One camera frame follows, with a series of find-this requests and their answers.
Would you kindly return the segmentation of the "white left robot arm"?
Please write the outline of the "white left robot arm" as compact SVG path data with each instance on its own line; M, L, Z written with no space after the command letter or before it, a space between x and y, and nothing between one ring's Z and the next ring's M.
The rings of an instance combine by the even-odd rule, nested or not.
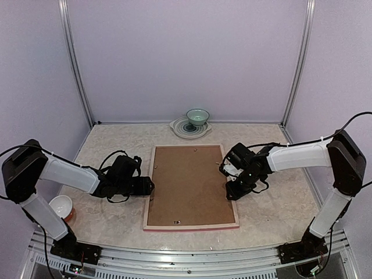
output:
M55 246L71 259L81 253L81 245L64 219L37 194L39 181L52 181L108 201L116 195L126 199L149 196L155 188L151 178L141 174L141 158L131 158L125 151L117 151L115 161L99 169L62 158L42 148L35 139L13 146L1 155L8 155L1 167L4 199L20 205L26 215L53 238Z

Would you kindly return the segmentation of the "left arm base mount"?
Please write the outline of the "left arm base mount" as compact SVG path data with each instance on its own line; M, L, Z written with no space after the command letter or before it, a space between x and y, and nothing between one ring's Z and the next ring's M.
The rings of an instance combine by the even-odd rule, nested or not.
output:
M67 235L58 241L53 241L51 254L74 260L81 264L97 265L102 248L97 245L78 242L70 226L67 223L65 225L67 227Z

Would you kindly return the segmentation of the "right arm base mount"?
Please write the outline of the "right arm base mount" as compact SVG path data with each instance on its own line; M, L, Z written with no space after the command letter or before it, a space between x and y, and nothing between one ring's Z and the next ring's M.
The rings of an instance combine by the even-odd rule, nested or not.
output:
M328 253L325 238L313 235L309 228L306 229L300 241L278 246L281 264L298 262Z

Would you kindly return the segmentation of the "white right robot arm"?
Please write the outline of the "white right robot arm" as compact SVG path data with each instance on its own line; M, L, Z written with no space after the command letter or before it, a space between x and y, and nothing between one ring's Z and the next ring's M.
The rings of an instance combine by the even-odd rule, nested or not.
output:
M342 217L352 199L365 187L367 160L345 130L309 142L282 145L276 142L259 144L259 151L239 142L222 159L219 170L231 180L226 183L226 198L236 201L255 193L256 184L269 187L269 175L292 169L330 169L333 189L321 209L310 222L297 252L309 258L320 248L320 241Z

